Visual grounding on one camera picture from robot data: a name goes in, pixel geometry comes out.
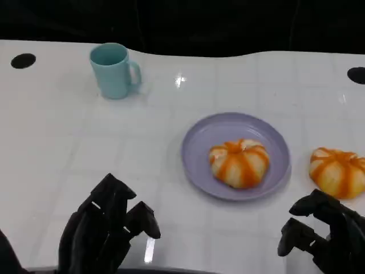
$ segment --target black hole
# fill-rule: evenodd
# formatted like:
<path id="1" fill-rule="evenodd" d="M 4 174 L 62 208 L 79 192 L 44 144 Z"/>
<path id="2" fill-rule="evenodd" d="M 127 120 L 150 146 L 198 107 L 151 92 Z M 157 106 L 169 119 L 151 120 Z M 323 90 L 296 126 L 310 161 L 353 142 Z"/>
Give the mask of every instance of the black hole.
<path id="1" fill-rule="evenodd" d="M 11 60 L 11 66 L 15 69 L 25 69 L 35 62 L 35 56 L 32 53 L 23 53 Z"/>
<path id="2" fill-rule="evenodd" d="M 347 76 L 357 84 L 365 84 L 365 67 L 353 67 L 348 70 Z"/>

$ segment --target mug handle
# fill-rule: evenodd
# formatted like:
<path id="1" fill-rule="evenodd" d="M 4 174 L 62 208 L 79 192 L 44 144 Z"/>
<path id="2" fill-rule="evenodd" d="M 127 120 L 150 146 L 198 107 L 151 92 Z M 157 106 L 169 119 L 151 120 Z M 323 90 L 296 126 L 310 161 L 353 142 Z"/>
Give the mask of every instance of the mug handle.
<path id="1" fill-rule="evenodd" d="M 133 85 L 135 84 L 140 84 L 142 82 L 142 77 L 141 77 L 141 69 L 139 67 L 139 65 L 134 62 L 134 61 L 128 61 L 129 64 L 129 73 L 131 74 L 131 79 L 135 78 L 135 81 L 131 81 Z"/>

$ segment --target table surface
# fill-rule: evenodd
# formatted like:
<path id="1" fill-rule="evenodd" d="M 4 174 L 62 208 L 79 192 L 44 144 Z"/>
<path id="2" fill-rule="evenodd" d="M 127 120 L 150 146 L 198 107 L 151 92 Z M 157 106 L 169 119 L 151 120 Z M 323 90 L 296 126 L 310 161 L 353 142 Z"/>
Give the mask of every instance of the table surface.
<path id="1" fill-rule="evenodd" d="M 232 58 L 166 57 L 130 51 L 143 84 L 124 100 L 99 94 L 93 44 L 0 41 L 0 228 L 24 267 L 57 264 L 70 214 L 108 173 L 156 213 L 162 238 L 152 266 L 220 273 L 285 273 L 277 256 L 291 205 L 315 187 L 307 175 L 319 146 L 365 155 L 364 86 L 347 70 L 365 56 L 264 52 Z M 10 61 L 33 53 L 16 70 Z M 250 203 L 227 203 L 185 178 L 179 149 L 187 129 L 224 111 L 269 122 L 288 143 L 285 188 Z M 365 196 L 345 204 L 365 215 Z M 299 218 L 317 228 L 311 218 Z M 124 265 L 145 265 L 146 236 Z"/>

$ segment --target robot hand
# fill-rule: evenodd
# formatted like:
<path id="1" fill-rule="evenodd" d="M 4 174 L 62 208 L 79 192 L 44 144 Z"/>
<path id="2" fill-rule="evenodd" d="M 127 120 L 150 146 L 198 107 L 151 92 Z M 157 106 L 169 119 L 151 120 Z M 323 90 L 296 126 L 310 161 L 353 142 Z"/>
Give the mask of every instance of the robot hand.
<path id="1" fill-rule="evenodd" d="M 365 218 L 319 190 L 299 199 L 289 212 L 295 216 L 313 214 L 330 226 L 330 235 L 324 239 L 291 218 L 281 230 L 279 256 L 286 256 L 297 247 L 312 254 L 313 262 L 324 274 L 364 273 Z"/>
<path id="2" fill-rule="evenodd" d="M 108 174 L 73 213 L 59 245 L 59 274 L 114 274 L 131 247 L 129 241 L 145 231 L 161 237 L 150 209 L 140 202 L 127 212 L 136 194 Z"/>

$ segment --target white table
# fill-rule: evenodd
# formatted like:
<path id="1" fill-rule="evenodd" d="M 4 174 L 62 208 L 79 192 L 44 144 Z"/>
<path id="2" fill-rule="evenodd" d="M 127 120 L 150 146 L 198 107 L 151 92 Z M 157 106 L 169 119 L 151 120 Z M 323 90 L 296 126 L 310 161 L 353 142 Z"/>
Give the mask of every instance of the white table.
<path id="1" fill-rule="evenodd" d="M 221 273 L 285 273 L 277 256 L 291 205 L 309 194 L 309 155 L 326 146 L 365 155 L 365 88 L 347 70 L 365 56 L 265 52 L 234 58 L 164 57 L 130 51 L 140 93 L 99 95 L 91 44 L 0 41 L 0 228 L 24 267 L 57 264 L 62 229 L 108 172 L 156 213 L 162 238 L 152 266 Z M 13 57 L 33 53 L 24 70 Z M 179 149 L 187 129 L 217 112 L 241 111 L 286 139 L 286 188 L 252 203 L 225 203 L 185 178 Z M 345 202 L 365 215 L 365 196 Z M 311 218 L 301 221 L 314 226 Z M 145 235 L 124 265 L 145 265 Z"/>

